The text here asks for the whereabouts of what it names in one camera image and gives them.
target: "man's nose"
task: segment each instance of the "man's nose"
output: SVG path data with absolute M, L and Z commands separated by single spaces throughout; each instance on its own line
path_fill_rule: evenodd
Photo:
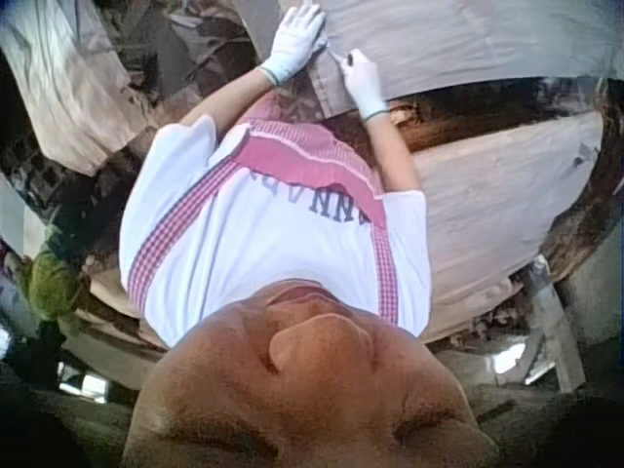
M 349 378 L 371 372 L 372 338 L 350 319 L 324 314 L 279 331 L 271 339 L 269 355 L 280 373 Z

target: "wrist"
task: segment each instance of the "wrist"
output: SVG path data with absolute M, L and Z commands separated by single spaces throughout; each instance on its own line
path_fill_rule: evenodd
M 385 100 L 383 100 L 381 97 L 363 99 L 360 102 L 356 103 L 358 104 L 360 117 L 362 117 L 362 120 L 364 122 L 367 122 L 370 118 L 373 118 L 378 114 L 388 112 L 388 106 L 386 105 Z
M 269 57 L 258 68 L 264 72 L 274 87 L 283 85 L 293 75 L 284 59 L 275 56 Z

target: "shirt sleeve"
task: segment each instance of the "shirt sleeve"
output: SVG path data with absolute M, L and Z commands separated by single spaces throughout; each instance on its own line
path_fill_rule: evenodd
M 124 287 L 140 246 L 206 172 L 215 147 L 215 123 L 208 115 L 192 127 L 171 124 L 156 134 L 122 220 L 119 266 Z
M 419 336 L 431 307 L 425 195 L 418 190 L 386 193 L 383 206 L 397 272 L 399 326 Z

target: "pink gingham apron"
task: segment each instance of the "pink gingham apron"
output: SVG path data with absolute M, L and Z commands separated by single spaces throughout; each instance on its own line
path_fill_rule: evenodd
M 145 312 L 149 287 L 172 246 L 202 208 L 238 170 L 273 176 L 312 189 L 330 187 L 346 192 L 370 221 L 378 282 L 378 308 L 383 319 L 397 324 L 399 298 L 390 251 L 382 189 L 377 174 L 348 145 L 318 125 L 292 125 L 252 120 L 247 134 L 232 153 L 198 180 L 142 244 L 130 270 L 128 292 Z

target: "wooden plank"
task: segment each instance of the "wooden plank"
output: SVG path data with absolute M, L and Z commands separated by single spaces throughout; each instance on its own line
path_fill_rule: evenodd
M 531 297 L 533 312 L 544 332 L 548 355 L 555 362 L 560 390 L 572 392 L 585 382 L 585 372 L 546 258 L 540 255 L 523 271 L 522 278 Z

